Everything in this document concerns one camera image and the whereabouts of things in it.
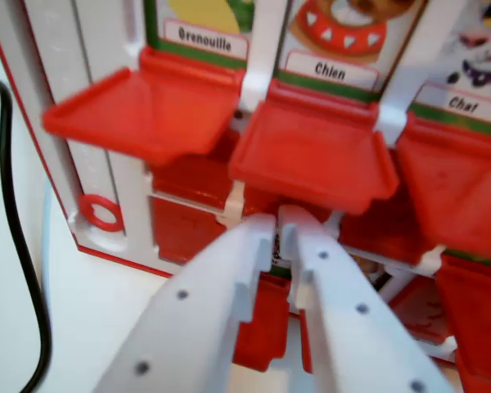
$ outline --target red flap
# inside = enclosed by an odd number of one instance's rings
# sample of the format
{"label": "red flap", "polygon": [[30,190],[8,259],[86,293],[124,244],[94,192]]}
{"label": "red flap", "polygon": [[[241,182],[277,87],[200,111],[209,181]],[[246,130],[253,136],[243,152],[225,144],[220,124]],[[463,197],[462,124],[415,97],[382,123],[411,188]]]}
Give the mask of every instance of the red flap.
{"label": "red flap", "polygon": [[491,380],[491,268],[444,256],[436,285],[466,370]]}
{"label": "red flap", "polygon": [[163,165],[216,145],[238,105],[243,72],[142,51],[123,69],[49,109],[44,128]]}
{"label": "red flap", "polygon": [[491,137],[411,119],[398,154],[426,236],[491,257]]}
{"label": "red flap", "polygon": [[253,321],[241,323],[233,362],[266,371],[273,359],[286,353],[291,282],[261,273]]}
{"label": "red flap", "polygon": [[274,81],[231,160],[249,185],[353,214],[398,186],[376,110]]}

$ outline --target red plastic tray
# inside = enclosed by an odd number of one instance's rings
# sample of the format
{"label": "red plastic tray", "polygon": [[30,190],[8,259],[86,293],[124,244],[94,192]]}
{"label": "red plastic tray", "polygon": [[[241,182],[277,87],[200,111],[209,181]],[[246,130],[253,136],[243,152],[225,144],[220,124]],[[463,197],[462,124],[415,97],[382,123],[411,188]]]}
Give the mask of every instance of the red plastic tray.
{"label": "red plastic tray", "polygon": [[226,231],[211,213],[152,198],[159,257],[185,264]]}
{"label": "red plastic tray", "polygon": [[386,199],[398,177],[376,108],[273,81],[230,165],[252,187],[353,214]]}
{"label": "red plastic tray", "polygon": [[140,70],[123,69],[49,109],[55,135],[164,165],[217,144],[238,105],[243,71],[142,50]]}
{"label": "red plastic tray", "polygon": [[451,336],[435,280],[416,276],[391,302],[390,308],[416,338],[442,344]]}
{"label": "red plastic tray", "polygon": [[491,268],[444,255],[435,279],[465,369],[491,381]]}
{"label": "red plastic tray", "polygon": [[436,246],[422,233],[403,183],[389,200],[373,201],[363,215],[345,215],[339,242],[412,265],[418,264],[421,256]]}
{"label": "red plastic tray", "polygon": [[491,257],[491,137],[411,118],[397,150],[426,236]]}
{"label": "red plastic tray", "polygon": [[273,359],[284,356],[289,327],[287,297],[290,286],[288,280],[261,273],[253,320],[240,324],[234,363],[263,372]]}

